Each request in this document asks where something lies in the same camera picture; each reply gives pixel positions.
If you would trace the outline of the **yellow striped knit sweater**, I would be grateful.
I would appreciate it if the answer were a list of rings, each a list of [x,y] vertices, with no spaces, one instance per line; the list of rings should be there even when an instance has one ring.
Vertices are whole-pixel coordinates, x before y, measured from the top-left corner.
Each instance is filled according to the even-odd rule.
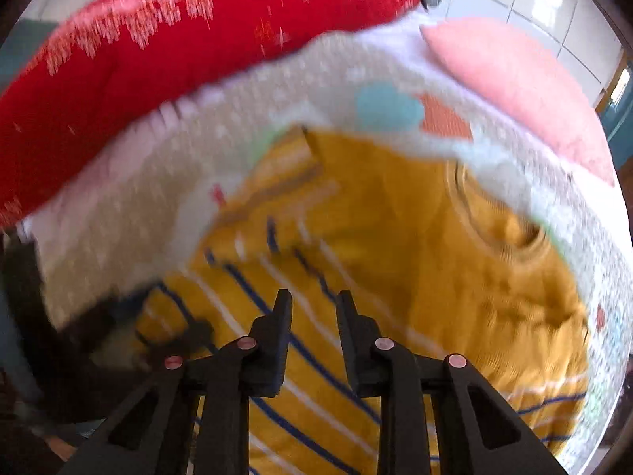
[[[588,386],[588,319],[538,225],[487,196],[454,160],[298,127],[221,207],[184,269],[150,293],[137,346],[205,319],[214,346],[246,333],[279,289],[293,297],[279,395],[250,405],[255,474],[371,474],[379,406],[351,391],[335,300],[394,341],[466,357],[544,445],[561,451]]]

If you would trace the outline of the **heart patterned quilted bedspread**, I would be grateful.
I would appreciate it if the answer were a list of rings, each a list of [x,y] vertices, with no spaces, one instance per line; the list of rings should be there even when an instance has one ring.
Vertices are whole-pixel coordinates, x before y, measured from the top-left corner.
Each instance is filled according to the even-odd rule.
[[[454,160],[484,193],[538,225],[567,264],[588,319],[588,386],[553,452],[571,474],[599,447],[632,338],[632,253],[620,186],[554,153],[464,87],[431,54],[422,10],[358,33],[330,32],[296,54],[205,84],[132,122],[28,221],[46,312],[58,328],[108,296],[147,286],[100,363],[136,368],[135,325],[150,293],[184,269],[221,207],[277,139],[334,131],[408,157]]]

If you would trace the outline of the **red floral quilt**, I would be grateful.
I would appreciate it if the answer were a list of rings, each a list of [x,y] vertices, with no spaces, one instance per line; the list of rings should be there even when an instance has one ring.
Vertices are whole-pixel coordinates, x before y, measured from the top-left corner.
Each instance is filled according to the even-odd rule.
[[[128,124],[329,31],[421,0],[95,0],[59,25],[1,97],[1,223],[50,200]]]

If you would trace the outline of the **pink pillow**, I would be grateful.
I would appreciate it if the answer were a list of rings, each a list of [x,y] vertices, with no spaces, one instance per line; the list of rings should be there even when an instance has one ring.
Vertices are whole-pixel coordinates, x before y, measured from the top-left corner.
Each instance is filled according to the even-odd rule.
[[[431,54],[464,87],[554,153],[613,186],[613,158],[582,86],[542,43],[505,21],[467,16],[421,27]]]

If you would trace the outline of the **white glossy wardrobe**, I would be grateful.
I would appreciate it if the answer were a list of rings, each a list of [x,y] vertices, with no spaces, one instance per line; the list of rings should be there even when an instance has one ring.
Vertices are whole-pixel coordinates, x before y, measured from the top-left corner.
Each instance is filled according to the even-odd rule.
[[[596,106],[632,90],[632,68],[615,28],[591,0],[441,0],[437,19],[490,16],[523,29],[573,74]]]

